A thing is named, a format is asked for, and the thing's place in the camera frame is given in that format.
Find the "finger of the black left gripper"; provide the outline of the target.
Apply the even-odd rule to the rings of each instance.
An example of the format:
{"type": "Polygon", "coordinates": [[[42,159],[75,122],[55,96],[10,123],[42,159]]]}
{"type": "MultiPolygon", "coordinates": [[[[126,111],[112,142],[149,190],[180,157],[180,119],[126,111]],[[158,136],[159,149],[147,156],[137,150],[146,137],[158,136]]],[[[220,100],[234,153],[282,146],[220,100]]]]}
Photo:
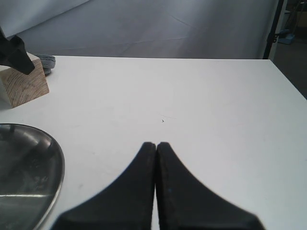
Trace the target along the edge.
{"type": "Polygon", "coordinates": [[[29,58],[23,40],[14,35],[10,40],[0,28],[0,64],[29,75],[35,66],[29,58]]]}

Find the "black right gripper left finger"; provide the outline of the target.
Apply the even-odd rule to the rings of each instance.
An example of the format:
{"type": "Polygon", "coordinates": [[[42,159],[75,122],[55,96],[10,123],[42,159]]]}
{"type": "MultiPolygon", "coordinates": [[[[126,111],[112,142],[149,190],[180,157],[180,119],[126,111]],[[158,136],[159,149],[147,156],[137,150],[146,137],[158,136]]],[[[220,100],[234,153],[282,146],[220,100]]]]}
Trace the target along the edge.
{"type": "Polygon", "coordinates": [[[149,230],[155,190],[156,146],[142,144],[126,170],[91,199],[62,213],[55,230],[149,230]]]}

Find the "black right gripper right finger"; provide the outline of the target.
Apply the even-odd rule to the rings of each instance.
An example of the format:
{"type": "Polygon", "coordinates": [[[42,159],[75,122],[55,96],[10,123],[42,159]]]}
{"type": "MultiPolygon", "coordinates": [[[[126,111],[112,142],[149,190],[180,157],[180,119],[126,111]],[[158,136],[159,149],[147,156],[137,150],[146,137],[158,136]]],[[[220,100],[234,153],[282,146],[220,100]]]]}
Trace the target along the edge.
{"type": "Polygon", "coordinates": [[[162,230],[262,230],[258,217],[203,185],[167,142],[157,146],[156,197],[162,230]]]}

